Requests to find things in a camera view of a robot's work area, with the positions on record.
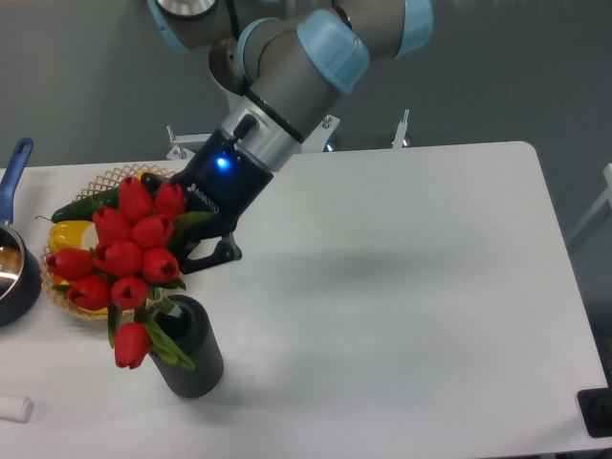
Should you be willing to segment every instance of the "light blue joint cap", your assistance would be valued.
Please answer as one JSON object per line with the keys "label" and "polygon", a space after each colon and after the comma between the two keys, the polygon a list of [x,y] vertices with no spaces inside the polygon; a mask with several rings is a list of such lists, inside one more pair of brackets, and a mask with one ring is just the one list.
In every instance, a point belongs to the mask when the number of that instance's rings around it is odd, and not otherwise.
{"label": "light blue joint cap", "polygon": [[242,75],[247,77],[249,82],[252,83],[249,74],[247,74],[247,64],[245,62],[245,48],[247,47],[247,41],[249,41],[249,35],[251,35],[252,31],[257,29],[257,26],[263,24],[264,22],[269,21],[280,21],[277,17],[264,17],[262,19],[257,19],[256,21],[251,22],[242,33],[238,37],[238,44],[236,45],[236,55],[238,59],[238,65],[240,66],[240,70],[242,71]]}
{"label": "light blue joint cap", "polygon": [[405,0],[404,34],[396,57],[425,45],[433,32],[433,9],[429,0]]}
{"label": "light blue joint cap", "polygon": [[170,26],[168,26],[167,22],[165,22],[164,14],[160,11],[160,8],[155,3],[155,0],[147,0],[147,5],[153,14],[153,19],[155,19],[155,23],[157,24],[157,28],[159,29],[162,37],[164,38],[165,43],[170,47],[170,49],[177,54],[180,53],[188,53],[189,48],[181,43],[181,40],[174,34]]}
{"label": "light blue joint cap", "polygon": [[315,67],[343,94],[353,90],[370,65],[363,42],[328,11],[313,12],[297,26],[297,37]]}

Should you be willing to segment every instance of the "black vase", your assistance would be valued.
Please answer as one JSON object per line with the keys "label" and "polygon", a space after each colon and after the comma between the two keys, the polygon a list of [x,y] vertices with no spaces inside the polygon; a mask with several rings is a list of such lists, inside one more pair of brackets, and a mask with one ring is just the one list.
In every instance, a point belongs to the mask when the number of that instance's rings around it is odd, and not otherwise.
{"label": "black vase", "polygon": [[219,346],[204,306],[185,295],[171,295],[169,299],[174,301],[183,313],[180,317],[174,317],[158,312],[155,321],[193,360],[195,369],[187,370],[166,363],[153,351],[149,356],[176,395],[189,399],[202,397],[217,385],[223,375],[223,358]]}

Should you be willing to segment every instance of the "black pot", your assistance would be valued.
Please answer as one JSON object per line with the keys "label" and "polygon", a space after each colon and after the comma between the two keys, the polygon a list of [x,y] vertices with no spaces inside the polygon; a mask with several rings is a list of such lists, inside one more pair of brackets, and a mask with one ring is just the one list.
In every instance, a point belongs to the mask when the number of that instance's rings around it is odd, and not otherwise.
{"label": "black pot", "polygon": [[15,190],[32,150],[31,139],[17,143],[0,183],[0,327],[23,316],[40,295],[36,258],[11,228]]}
{"label": "black pot", "polygon": [[193,360],[195,369],[187,370],[166,363],[153,351],[149,356],[176,395],[189,399],[202,397],[221,380],[223,358],[204,306],[185,295],[171,295],[169,298],[183,313],[180,317],[174,317],[158,312],[155,321]]}

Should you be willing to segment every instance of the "blue light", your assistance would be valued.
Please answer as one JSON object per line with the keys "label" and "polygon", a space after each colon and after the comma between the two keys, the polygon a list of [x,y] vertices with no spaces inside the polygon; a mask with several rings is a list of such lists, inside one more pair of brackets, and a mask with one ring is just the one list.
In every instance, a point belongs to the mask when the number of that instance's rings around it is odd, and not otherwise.
{"label": "blue light", "polygon": [[219,170],[228,170],[230,166],[231,163],[225,158],[217,158],[217,167],[219,167]]}

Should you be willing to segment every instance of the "yellow bell pepper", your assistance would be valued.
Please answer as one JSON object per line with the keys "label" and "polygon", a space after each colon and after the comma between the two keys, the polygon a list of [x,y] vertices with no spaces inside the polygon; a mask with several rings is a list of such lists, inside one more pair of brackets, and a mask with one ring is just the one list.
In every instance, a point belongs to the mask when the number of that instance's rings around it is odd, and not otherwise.
{"label": "yellow bell pepper", "polygon": [[154,174],[155,172],[153,172],[151,169],[145,169],[145,170],[142,170],[141,172],[139,172],[138,174],[136,174],[136,178],[138,180],[140,180],[142,178],[142,175],[143,174],[147,174],[147,173],[148,174]]}
{"label": "yellow bell pepper", "polygon": [[83,309],[83,308],[78,308],[78,309],[80,309],[84,313],[91,314],[93,316],[106,316],[106,315],[108,315],[108,308],[98,309],[97,311],[89,311],[89,310]]}
{"label": "yellow bell pepper", "polygon": [[59,222],[49,230],[49,249],[58,253],[62,249],[89,250],[98,243],[96,227],[84,220]]}

